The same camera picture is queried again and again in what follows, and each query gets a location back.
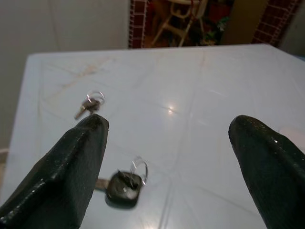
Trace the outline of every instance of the key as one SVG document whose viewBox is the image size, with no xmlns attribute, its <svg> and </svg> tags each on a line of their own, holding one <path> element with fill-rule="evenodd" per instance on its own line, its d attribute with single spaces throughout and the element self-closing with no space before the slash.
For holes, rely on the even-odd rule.
<svg viewBox="0 0 305 229">
<path fill-rule="evenodd" d="M 142 188 L 142 178 L 134 173 L 118 171 L 110 180 L 98 179 L 95 189 L 106 192 L 108 200 L 120 206 L 134 207 Z"/>
<path fill-rule="evenodd" d="M 91 98 L 85 100 L 80 107 L 80 111 L 75 115 L 74 119 L 79 119 L 87 110 L 90 112 L 90 114 L 93 114 L 95 111 L 99 110 L 100 105 L 101 103 L 96 99 Z"/>
</svg>

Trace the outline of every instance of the white table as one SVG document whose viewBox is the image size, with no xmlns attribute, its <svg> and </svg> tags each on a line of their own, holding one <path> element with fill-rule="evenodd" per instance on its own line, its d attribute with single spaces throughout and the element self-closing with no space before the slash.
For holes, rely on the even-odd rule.
<svg viewBox="0 0 305 229">
<path fill-rule="evenodd" d="M 228 127 L 240 114 L 305 132 L 305 63 L 267 45 L 36 54 L 28 58 L 1 203 L 71 127 L 89 90 L 110 122 L 101 177 L 149 178 L 137 207 L 95 191 L 82 229 L 263 229 Z"/>
</svg>

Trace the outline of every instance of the key ring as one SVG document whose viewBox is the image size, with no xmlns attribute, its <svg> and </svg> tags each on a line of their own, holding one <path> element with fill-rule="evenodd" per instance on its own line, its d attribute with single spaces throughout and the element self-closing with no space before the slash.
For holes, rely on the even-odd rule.
<svg viewBox="0 0 305 229">
<path fill-rule="evenodd" d="M 100 105 L 103 105 L 105 103 L 105 96 L 102 92 L 99 91 L 90 91 L 87 93 L 87 100 L 91 103 L 91 99 L 100 99 Z"/>
<path fill-rule="evenodd" d="M 139 166 L 140 164 L 145 165 L 145 176 L 144 177 L 141 176 L 141 179 L 142 179 L 142 184 L 146 185 L 146 181 L 147 181 L 147 177 L 148 177 L 148 166 L 147 166 L 147 163 L 140 156 L 137 156 L 132 161 L 132 166 L 130 168 L 130 173 L 134 174 L 135 170 L 137 169 L 137 166 Z"/>
</svg>

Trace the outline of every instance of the brick wall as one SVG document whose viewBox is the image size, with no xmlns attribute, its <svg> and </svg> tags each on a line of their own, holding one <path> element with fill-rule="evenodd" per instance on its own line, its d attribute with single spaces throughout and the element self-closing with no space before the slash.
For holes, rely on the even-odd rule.
<svg viewBox="0 0 305 229">
<path fill-rule="evenodd" d="M 254 33 L 252 43 L 277 47 L 302 0 L 269 0 Z"/>
<path fill-rule="evenodd" d="M 145 33 L 147 0 L 130 0 L 129 48 L 142 48 Z"/>
</svg>

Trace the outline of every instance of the wooden chair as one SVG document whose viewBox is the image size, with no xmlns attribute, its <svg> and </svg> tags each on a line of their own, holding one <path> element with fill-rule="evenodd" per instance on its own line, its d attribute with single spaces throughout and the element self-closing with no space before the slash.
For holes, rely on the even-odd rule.
<svg viewBox="0 0 305 229">
<path fill-rule="evenodd" d="M 181 47 L 184 43 L 185 37 L 188 34 L 188 31 L 189 31 L 191 25 L 193 24 L 193 22 L 195 20 L 199 20 L 202 34 L 204 33 L 202 17 L 205 12 L 205 8 L 206 8 L 206 4 L 207 4 L 208 0 L 193 0 L 193 4 L 192 4 L 191 0 L 168 0 L 168 1 L 171 2 L 170 15 L 168 16 L 168 18 L 165 20 L 165 22 L 159 29 L 157 35 L 155 36 L 154 40 L 151 43 L 151 47 L 153 47 L 155 45 L 156 41 L 159 39 L 163 30 L 169 30 L 172 33 L 181 37 L 181 40 L 178 45 L 178 47 Z M 178 10 L 175 9 L 176 4 L 188 5 L 189 8 L 185 14 L 181 14 L 181 11 L 179 9 Z M 169 21 L 171 20 L 171 18 L 173 16 L 180 18 L 180 19 L 189 18 L 189 22 L 184 30 L 176 28 L 169 24 Z"/>
</svg>

